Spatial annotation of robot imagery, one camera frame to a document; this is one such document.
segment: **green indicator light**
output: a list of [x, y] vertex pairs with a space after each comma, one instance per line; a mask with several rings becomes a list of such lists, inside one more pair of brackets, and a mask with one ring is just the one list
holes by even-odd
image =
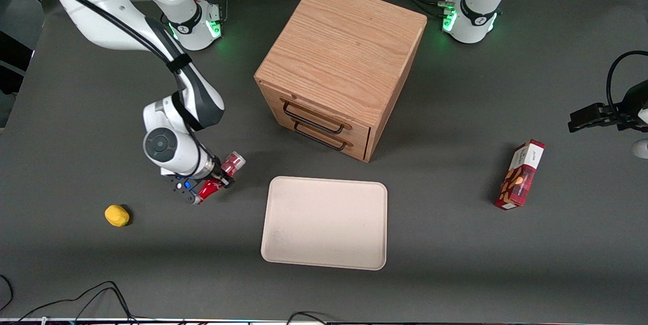
[[171, 33], [173, 34], [173, 38], [178, 40], [178, 35], [176, 35], [176, 31], [173, 29], [171, 23], [169, 23], [169, 29], [171, 29]]
[[211, 36], [214, 37], [214, 39], [220, 37], [220, 23], [218, 23], [218, 21], [205, 20], [205, 24], [207, 25], [207, 28], [209, 29], [209, 32], [211, 33]]
[[449, 20], [444, 21], [443, 23], [443, 29], [446, 30], [447, 32], [450, 32], [452, 30], [452, 26], [454, 25], [454, 21], [457, 20], [457, 12], [452, 11], [450, 15], [447, 17]]
[[491, 25], [488, 27], [488, 31], [493, 30], [493, 25], [495, 25], [495, 19], [497, 18], [497, 12], [493, 14], [493, 20], [491, 21]]

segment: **beige tray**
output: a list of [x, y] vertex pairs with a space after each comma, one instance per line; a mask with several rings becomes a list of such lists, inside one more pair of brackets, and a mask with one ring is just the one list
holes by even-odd
[[274, 178], [261, 256], [276, 263], [381, 269], [387, 258], [387, 188], [378, 182]]

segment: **wooden drawer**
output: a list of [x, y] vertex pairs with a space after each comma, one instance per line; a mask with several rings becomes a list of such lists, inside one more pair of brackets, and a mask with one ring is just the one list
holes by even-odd
[[426, 22], [381, 0], [301, 0], [254, 78], [279, 124], [368, 162]]
[[261, 84], [259, 86], [272, 114], [281, 126], [331, 149], [365, 160], [370, 133], [368, 127], [332, 117], [303, 101], [296, 101], [288, 94]]

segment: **cabinet top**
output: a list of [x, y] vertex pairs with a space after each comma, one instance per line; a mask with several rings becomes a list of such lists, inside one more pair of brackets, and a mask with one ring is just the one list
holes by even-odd
[[301, 0], [255, 78], [375, 125], [426, 22], [382, 0]]

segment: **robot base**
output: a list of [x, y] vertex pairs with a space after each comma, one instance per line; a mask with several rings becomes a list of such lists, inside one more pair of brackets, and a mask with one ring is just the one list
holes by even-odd
[[[460, 3], [460, 0], [445, 1], [454, 2], [455, 5]], [[456, 41], [473, 44], [484, 39], [486, 33], [493, 29], [495, 18], [497, 18], [497, 14], [495, 14], [490, 20], [484, 20], [483, 25], [475, 26], [472, 25], [472, 21], [470, 21], [470, 19], [461, 12], [461, 8], [456, 7], [451, 14], [447, 15], [444, 19], [442, 30], [454, 37]]]
[[222, 32], [218, 5], [210, 4], [205, 0], [198, 0], [196, 4], [202, 8], [202, 19], [191, 33], [183, 34], [169, 24], [173, 37], [180, 42], [183, 48], [190, 51], [204, 50], [218, 39]]

